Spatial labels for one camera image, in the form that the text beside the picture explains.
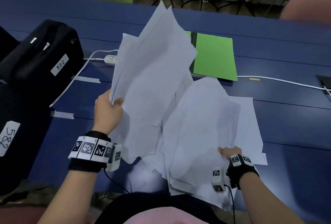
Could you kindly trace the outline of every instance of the power strip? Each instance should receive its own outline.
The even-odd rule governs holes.
[[[116,64],[116,59],[117,59],[117,56],[114,56],[114,55],[107,55],[105,57],[105,63],[107,65],[115,65]]]

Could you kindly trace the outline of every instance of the hand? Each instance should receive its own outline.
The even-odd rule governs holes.
[[[95,101],[93,131],[109,135],[123,117],[123,99],[118,98],[114,105],[109,100],[110,89]]]
[[[235,154],[241,154],[242,151],[239,147],[234,146],[234,148],[222,148],[222,147],[217,147],[217,150],[221,155],[223,155],[228,161],[230,161],[230,156],[235,155]]]

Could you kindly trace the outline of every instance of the green folder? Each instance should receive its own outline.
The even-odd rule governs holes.
[[[190,66],[192,73],[238,80],[232,38],[191,32],[191,42],[198,52]]]

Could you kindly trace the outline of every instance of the black pants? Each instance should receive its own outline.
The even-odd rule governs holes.
[[[166,191],[121,195],[105,208],[95,224],[123,224],[140,212],[167,206],[178,208],[209,224],[225,224],[216,217],[208,203],[189,195],[170,196]]]

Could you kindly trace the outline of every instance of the person's left arm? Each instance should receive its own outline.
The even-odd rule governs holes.
[[[110,134],[123,116],[123,99],[114,105],[109,101],[110,90],[95,101],[93,131]],[[70,170],[38,224],[83,224],[91,204],[97,172]]]

